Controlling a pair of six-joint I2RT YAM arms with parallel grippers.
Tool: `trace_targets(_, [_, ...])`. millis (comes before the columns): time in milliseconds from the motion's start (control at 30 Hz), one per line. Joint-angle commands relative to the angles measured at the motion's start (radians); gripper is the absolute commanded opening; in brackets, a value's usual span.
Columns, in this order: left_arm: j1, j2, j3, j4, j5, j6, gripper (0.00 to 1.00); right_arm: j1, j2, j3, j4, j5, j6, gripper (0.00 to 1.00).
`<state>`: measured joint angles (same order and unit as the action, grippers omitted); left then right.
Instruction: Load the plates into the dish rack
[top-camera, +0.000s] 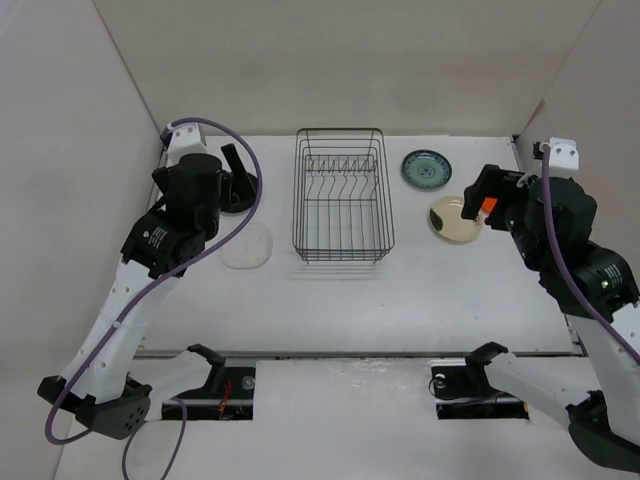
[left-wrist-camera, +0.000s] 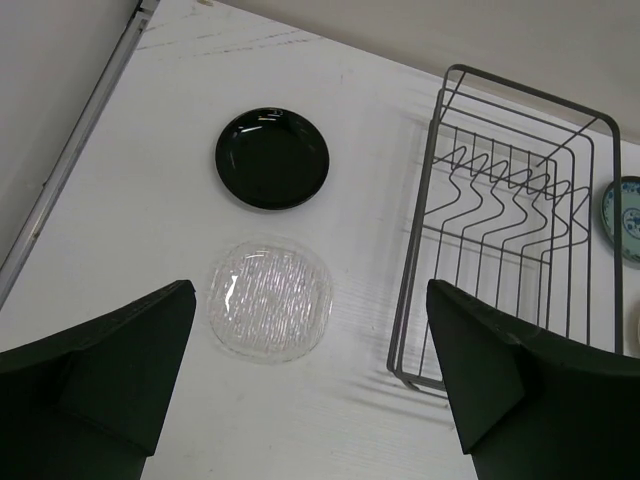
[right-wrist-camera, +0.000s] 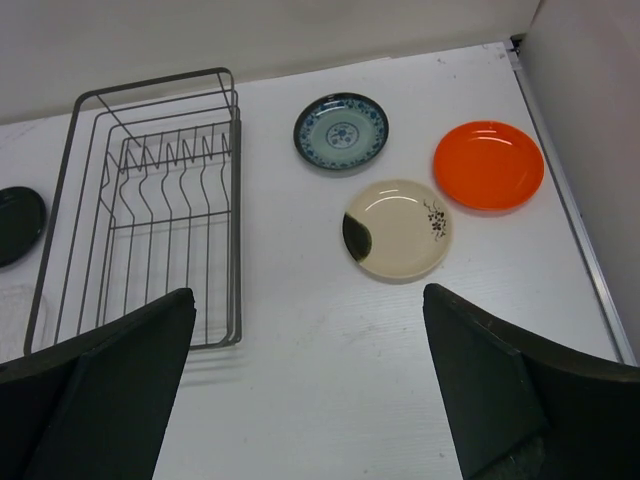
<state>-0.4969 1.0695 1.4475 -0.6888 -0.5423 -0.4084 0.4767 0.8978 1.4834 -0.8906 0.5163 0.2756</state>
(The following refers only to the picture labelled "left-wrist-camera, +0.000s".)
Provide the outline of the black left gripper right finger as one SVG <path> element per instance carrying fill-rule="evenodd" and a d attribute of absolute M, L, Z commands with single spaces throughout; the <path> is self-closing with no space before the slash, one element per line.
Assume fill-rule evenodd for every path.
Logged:
<path fill-rule="evenodd" d="M 426 309 L 480 479 L 636 479 L 639 361 L 503 313 L 444 280 Z"/>

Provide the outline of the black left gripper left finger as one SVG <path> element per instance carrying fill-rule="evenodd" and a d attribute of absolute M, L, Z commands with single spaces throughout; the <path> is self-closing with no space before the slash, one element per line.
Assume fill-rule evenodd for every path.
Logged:
<path fill-rule="evenodd" d="M 188 280 L 1 354 L 4 479 L 138 479 L 195 316 Z"/>

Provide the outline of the clear textured glass plate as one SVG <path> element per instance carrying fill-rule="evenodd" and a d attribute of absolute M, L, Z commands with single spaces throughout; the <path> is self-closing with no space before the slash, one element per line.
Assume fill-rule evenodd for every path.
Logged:
<path fill-rule="evenodd" d="M 230 354 L 281 364 L 321 342 L 332 305 L 333 279 L 316 253 L 285 237 L 253 237 L 216 259 L 206 318 Z"/>

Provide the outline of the blue patterned ceramic plate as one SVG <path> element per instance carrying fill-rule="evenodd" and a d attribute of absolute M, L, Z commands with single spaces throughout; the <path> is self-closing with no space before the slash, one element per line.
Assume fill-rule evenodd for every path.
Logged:
<path fill-rule="evenodd" d="M 614 244 L 615 211 L 614 183 L 611 182 L 602 195 L 600 214 L 603 229 L 611 244 Z M 623 176 L 621 178 L 621 225 L 622 256 L 639 264 L 639 177 Z"/>

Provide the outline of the black round plate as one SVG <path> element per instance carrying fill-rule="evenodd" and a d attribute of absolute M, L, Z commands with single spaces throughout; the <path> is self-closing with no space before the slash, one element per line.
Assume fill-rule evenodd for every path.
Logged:
<path fill-rule="evenodd" d="M 300 114 L 275 107 L 249 110 L 221 132 L 215 168 L 229 192 L 264 210 L 311 199 L 325 183 L 330 155 L 320 131 Z"/>

